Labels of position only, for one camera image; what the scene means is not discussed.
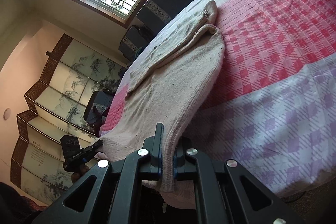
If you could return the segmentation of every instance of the bed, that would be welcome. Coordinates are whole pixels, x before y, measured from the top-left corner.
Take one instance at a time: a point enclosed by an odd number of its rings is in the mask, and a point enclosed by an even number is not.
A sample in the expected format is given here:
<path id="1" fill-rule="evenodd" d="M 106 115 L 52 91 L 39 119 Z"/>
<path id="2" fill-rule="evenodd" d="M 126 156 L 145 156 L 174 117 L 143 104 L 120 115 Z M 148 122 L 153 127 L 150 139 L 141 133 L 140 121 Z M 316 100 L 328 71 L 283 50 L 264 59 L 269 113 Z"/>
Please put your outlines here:
<path id="1" fill-rule="evenodd" d="M 208 1 L 194 0 L 162 32 Z M 215 2 L 223 66 L 184 136 L 213 159 L 238 160 L 279 197 L 333 179 L 336 0 Z M 144 53 L 126 71 L 102 134 L 121 119 L 130 72 Z"/>

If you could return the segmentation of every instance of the bed sheet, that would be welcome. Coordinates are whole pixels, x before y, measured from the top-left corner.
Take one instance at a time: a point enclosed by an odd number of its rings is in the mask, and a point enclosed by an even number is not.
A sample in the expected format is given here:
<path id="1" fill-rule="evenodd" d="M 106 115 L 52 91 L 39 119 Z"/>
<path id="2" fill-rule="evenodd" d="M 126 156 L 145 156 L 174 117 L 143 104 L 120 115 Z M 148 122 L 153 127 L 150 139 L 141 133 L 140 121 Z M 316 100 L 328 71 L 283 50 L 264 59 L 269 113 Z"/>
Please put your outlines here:
<path id="1" fill-rule="evenodd" d="M 194 0 L 161 34 L 208 1 Z M 336 0 L 215 2 L 223 66 L 184 135 L 213 159 L 238 160 L 278 196 L 333 179 Z M 145 51 L 159 43 L 155 38 Z M 130 71 L 142 56 L 125 73 L 103 134 L 120 120 Z"/>

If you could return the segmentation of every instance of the wall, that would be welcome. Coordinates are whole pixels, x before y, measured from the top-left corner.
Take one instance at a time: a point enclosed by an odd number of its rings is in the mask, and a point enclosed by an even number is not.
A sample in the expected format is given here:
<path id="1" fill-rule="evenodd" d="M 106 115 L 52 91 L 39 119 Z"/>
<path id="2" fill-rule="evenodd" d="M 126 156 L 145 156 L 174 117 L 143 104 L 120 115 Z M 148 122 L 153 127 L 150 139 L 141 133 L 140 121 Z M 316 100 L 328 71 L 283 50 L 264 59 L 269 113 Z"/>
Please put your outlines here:
<path id="1" fill-rule="evenodd" d="M 114 51 L 114 56 L 122 63 L 127 60 L 118 51 L 120 40 L 126 29 L 106 17 L 81 6 L 71 0 L 25 0 L 47 20 L 61 23 L 84 34 Z"/>
<path id="2" fill-rule="evenodd" d="M 19 136 L 16 114 L 28 109 L 24 93 L 39 79 L 48 58 L 45 52 L 52 51 L 57 43 L 51 36 L 43 27 L 34 35 L 25 35 L 0 71 L 0 115 L 6 108 L 11 109 L 8 120 L 0 117 L 0 181 L 21 195 L 26 194 L 10 182 L 11 155 Z"/>

